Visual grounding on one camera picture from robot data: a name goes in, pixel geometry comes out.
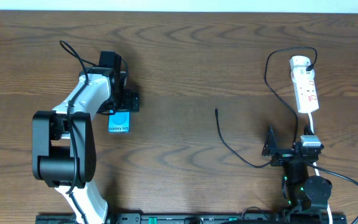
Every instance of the white wall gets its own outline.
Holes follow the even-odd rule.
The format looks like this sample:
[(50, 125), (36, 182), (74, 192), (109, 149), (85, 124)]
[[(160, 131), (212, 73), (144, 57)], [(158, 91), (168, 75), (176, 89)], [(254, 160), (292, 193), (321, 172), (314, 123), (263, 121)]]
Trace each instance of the white wall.
[(358, 0), (0, 0), (0, 9), (358, 13)]

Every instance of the power strip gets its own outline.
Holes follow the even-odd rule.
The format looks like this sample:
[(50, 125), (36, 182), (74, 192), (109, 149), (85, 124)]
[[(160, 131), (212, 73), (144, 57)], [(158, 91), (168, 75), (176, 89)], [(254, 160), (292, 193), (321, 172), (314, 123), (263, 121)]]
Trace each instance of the power strip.
[(317, 110), (319, 106), (314, 85), (314, 70), (306, 70), (311, 65), (310, 59), (297, 55), (291, 58), (290, 65), (298, 112), (311, 113)]

